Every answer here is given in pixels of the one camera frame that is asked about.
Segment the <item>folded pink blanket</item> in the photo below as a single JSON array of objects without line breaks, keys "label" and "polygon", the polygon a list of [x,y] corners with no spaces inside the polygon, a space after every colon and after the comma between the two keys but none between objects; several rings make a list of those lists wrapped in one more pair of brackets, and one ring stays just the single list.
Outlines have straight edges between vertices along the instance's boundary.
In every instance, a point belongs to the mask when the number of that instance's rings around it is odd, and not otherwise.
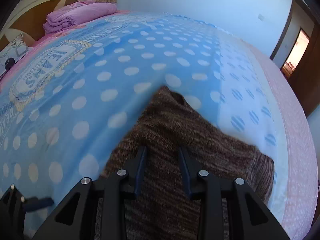
[{"label": "folded pink blanket", "polygon": [[97,18],[114,14],[117,6],[96,0],[78,1],[49,13],[43,29],[46,34],[55,33]]}]

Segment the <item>brown wooden door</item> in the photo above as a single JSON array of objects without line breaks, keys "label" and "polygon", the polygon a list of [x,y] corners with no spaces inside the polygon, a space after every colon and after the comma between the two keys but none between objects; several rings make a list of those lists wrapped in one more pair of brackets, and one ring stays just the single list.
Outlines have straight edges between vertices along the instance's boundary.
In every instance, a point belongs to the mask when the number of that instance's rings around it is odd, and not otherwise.
[{"label": "brown wooden door", "polygon": [[316,24],[305,53],[288,79],[289,85],[302,106],[305,116],[309,116],[319,105],[319,67],[319,24]]}]

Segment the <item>white wall switch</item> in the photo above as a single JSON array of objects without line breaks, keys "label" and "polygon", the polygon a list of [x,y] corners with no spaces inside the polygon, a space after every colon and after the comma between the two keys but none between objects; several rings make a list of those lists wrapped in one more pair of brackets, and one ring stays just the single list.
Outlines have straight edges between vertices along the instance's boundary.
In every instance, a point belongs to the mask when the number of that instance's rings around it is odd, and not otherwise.
[{"label": "white wall switch", "polygon": [[264,16],[262,14],[259,14],[258,15],[258,19],[261,20],[261,21],[264,21]]}]

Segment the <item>brown knitted sweater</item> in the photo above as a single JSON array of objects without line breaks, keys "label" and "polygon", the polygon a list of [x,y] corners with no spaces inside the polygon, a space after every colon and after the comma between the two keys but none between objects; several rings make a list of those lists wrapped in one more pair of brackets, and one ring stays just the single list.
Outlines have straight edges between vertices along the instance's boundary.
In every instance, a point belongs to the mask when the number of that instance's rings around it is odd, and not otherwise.
[{"label": "brown knitted sweater", "polygon": [[101,176],[106,178],[148,149],[142,191],[125,203],[128,239],[195,239],[200,203],[184,192],[178,149],[220,178],[242,178],[268,202],[274,178],[273,160],[257,147],[235,139],[193,110],[181,94],[161,87],[133,128],[112,151]]}]

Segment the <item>cartoon print pillow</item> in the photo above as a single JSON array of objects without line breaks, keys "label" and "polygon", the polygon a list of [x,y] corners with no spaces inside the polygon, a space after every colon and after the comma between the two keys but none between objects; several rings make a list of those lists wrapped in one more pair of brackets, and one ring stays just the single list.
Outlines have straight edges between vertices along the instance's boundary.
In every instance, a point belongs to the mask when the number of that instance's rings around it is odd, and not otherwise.
[{"label": "cartoon print pillow", "polygon": [[0,53],[1,77],[32,49],[26,45],[22,34],[18,34],[17,37],[10,41]]}]

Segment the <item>cream wooden headboard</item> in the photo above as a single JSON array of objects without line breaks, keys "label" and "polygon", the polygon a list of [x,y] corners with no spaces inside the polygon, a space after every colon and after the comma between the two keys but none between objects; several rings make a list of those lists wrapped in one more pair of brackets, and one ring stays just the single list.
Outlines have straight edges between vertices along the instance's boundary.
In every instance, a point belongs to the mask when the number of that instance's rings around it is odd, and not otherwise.
[{"label": "cream wooden headboard", "polygon": [[27,46],[35,46],[45,36],[47,15],[77,1],[82,0],[20,0],[1,29],[1,49],[20,34]]}]

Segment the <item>blue pink polka-dot bedspread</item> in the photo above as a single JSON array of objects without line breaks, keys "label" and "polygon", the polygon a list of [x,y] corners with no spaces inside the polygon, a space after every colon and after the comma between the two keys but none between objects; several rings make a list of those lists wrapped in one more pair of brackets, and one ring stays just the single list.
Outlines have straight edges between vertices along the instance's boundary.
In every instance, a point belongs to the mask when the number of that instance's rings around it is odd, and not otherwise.
[{"label": "blue pink polka-dot bedspread", "polygon": [[113,14],[40,41],[1,79],[1,191],[59,202],[97,178],[162,85],[275,164],[268,208],[291,239],[311,228],[318,195],[304,111],[279,68],[206,22]]}]

